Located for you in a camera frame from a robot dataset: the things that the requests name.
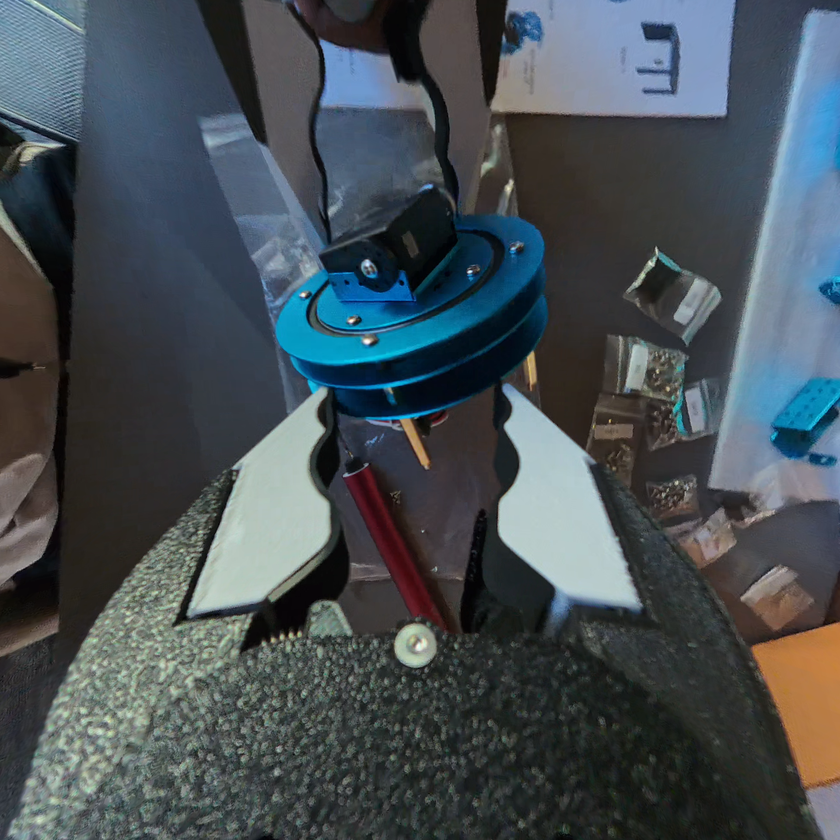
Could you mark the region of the person's left hand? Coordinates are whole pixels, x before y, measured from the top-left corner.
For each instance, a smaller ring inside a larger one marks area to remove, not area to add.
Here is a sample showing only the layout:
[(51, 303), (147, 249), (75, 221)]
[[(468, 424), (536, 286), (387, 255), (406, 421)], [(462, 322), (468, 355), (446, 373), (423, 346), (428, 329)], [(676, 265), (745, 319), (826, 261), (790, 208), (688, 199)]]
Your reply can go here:
[(380, 55), (387, 53), (384, 21), (393, 2), (350, 2), (353, 7), (361, 4), (367, 13), (365, 16), (355, 17), (352, 21), (335, 13), (335, 9), (346, 4), (324, 1), (292, 2), (302, 20), (320, 40), (346, 49)]

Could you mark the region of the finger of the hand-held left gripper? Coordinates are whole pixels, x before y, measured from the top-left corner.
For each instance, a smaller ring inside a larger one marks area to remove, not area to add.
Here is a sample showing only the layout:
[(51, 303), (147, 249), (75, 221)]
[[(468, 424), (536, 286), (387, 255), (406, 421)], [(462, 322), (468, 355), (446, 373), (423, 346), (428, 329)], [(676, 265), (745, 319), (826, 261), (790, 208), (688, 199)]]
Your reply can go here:
[(385, 14), (396, 78), (418, 90), (443, 186), (476, 207), (497, 86), (505, 1), (397, 1)]
[(324, 173), (315, 146), (322, 55), (293, 2), (198, 1), (199, 14), (258, 142), (326, 242)]

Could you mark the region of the group of blue metal brackets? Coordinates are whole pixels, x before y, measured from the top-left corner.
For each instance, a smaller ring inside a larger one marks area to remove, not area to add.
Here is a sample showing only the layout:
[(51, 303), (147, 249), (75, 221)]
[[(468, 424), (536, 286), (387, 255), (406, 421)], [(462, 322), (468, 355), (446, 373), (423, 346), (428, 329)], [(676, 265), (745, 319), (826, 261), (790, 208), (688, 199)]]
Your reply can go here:
[(783, 457), (821, 469), (838, 467), (839, 276), (807, 283), (784, 327), (778, 380), (782, 397), (770, 442)]

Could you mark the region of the grey desk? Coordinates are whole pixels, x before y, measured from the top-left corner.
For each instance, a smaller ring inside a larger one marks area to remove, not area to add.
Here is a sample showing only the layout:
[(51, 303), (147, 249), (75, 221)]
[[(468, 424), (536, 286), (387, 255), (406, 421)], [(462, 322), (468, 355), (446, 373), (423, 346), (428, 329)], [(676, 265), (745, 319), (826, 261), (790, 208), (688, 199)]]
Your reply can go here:
[[(723, 121), (515, 117), (519, 207), (547, 245), (542, 409), (581, 445), (607, 333), (658, 246), (722, 303), (690, 345), (727, 370), (802, 25), (838, 2), (737, 2)], [(68, 664), (134, 565), (283, 413), (255, 267), (196, 117), (235, 105), (194, 2), (89, 2), (60, 630)]]

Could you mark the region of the pile of small screw bags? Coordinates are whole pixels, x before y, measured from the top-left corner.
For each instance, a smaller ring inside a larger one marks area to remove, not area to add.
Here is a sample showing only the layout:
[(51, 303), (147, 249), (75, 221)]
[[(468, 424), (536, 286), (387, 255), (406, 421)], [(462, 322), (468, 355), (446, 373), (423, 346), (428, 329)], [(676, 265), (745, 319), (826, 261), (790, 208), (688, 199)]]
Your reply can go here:
[[(681, 268), (655, 248), (623, 298), (688, 345), (721, 300), (708, 279)], [(627, 487), (642, 444), (654, 453), (713, 438), (722, 420), (719, 379), (686, 380), (688, 354), (634, 335), (605, 339), (602, 392), (592, 415), (586, 451)], [(737, 533), (768, 518), (777, 507), (767, 494), (725, 502), (708, 518), (700, 515), (700, 479), (683, 475), (646, 481), (644, 498), (654, 519), (703, 570), (737, 545)], [(784, 564), (761, 573), (739, 600), (769, 630), (792, 629), (815, 617), (816, 600), (801, 576)]]

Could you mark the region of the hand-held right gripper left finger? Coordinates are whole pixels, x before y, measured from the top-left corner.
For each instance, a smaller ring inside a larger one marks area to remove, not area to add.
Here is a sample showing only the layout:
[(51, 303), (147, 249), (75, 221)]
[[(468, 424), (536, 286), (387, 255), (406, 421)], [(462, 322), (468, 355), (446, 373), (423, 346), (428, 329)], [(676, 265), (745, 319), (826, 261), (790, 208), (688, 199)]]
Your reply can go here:
[(185, 617), (275, 602), (338, 549), (342, 527), (329, 489), (339, 466), (333, 392), (321, 387), (234, 466)]

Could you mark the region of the white foam sheet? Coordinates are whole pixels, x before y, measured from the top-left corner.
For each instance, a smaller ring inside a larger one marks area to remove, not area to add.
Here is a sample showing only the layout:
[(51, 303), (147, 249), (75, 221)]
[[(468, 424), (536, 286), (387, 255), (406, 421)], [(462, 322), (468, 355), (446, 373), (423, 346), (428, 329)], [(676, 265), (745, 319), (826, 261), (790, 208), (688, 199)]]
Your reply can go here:
[(839, 15), (812, 10), (787, 101), (709, 483), (780, 502), (837, 501), (838, 466), (788, 459), (771, 424), (810, 380), (837, 379)]

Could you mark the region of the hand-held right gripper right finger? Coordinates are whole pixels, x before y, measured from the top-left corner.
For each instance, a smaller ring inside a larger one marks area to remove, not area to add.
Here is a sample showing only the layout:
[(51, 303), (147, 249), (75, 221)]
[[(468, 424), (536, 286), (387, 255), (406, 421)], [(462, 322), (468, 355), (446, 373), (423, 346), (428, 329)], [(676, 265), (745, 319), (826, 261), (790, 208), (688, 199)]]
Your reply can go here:
[(497, 499), (479, 511), (464, 632), (559, 632), (575, 611), (640, 617), (643, 597), (591, 456), (513, 385), (494, 394)]

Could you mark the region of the white instruction sheet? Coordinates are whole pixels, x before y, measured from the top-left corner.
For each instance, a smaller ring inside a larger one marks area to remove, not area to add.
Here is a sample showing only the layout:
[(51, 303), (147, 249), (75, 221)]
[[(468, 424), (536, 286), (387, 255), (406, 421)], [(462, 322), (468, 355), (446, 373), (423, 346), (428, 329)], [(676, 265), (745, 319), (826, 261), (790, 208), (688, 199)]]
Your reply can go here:
[(507, 3), (490, 112), (727, 115), (735, 2)]

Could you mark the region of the orange and white box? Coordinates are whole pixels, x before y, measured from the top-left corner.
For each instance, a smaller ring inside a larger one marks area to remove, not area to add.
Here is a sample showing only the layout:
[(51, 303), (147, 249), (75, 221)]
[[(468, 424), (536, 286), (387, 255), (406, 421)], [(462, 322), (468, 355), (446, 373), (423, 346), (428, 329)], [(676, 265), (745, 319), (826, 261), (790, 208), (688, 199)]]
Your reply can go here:
[(839, 838), (839, 624), (752, 646), (824, 838)]

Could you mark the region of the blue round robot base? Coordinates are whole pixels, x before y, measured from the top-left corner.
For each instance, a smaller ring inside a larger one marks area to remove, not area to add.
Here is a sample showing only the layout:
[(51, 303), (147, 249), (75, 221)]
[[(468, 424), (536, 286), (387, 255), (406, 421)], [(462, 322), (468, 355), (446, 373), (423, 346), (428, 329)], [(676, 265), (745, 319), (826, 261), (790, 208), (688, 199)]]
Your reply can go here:
[(375, 209), (318, 257), (276, 338), (348, 417), (402, 421), (464, 403), (515, 371), (548, 324), (540, 231), (458, 213), (434, 185)]

